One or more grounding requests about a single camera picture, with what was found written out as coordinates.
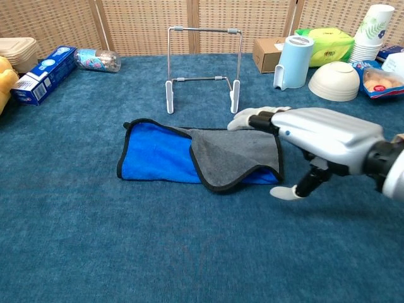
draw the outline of yellow stuffed toy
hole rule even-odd
[[[13,70],[7,58],[0,57],[0,114],[3,112],[8,100],[10,99],[10,90],[18,81],[18,75]]]

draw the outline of stack of paper cups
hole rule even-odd
[[[369,8],[355,34],[350,62],[375,60],[394,10],[394,7],[385,4],[375,4]]]

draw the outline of yellow package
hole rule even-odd
[[[301,36],[314,40],[310,67],[318,67],[334,61],[348,62],[355,39],[337,28],[296,30]]]

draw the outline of carpet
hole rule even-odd
[[[235,76],[233,54],[173,56],[172,76]],[[403,302],[404,205],[366,176],[337,177],[309,198],[272,186],[215,194],[201,184],[116,177],[125,129],[225,128],[224,81],[174,85],[165,56],[124,57],[116,74],[77,69],[39,107],[0,116],[0,298],[3,302]],[[329,102],[284,92],[241,61],[239,110],[326,107],[402,133],[404,98]],[[285,184],[308,170],[283,142]]]

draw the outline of plastic bottle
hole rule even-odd
[[[76,49],[74,59],[83,69],[116,73],[121,68],[120,55],[110,50]]]

